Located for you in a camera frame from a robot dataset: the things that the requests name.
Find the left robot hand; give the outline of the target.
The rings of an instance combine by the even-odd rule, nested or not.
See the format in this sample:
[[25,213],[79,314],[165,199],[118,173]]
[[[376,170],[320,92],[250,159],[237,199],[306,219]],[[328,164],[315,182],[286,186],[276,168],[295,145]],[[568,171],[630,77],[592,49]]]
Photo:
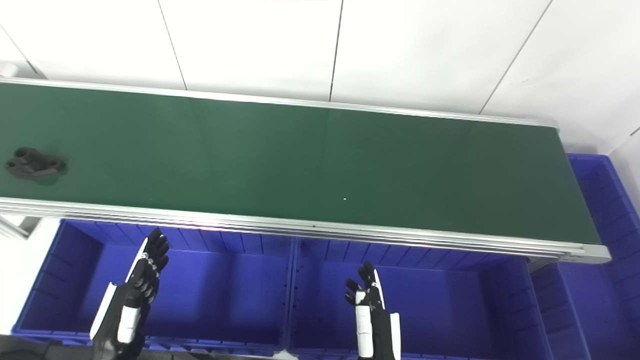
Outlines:
[[156,227],[144,239],[122,284],[109,283],[89,331],[92,360],[136,360],[160,275],[169,262],[169,240]]

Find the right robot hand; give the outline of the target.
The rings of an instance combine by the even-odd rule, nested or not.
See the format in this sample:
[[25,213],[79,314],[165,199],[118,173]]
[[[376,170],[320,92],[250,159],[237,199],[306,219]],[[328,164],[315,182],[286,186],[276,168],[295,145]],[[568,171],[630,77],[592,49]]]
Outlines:
[[402,331],[400,314],[386,309],[377,269],[366,260],[359,268],[363,281],[348,278],[345,300],[354,307],[359,360],[400,360]]

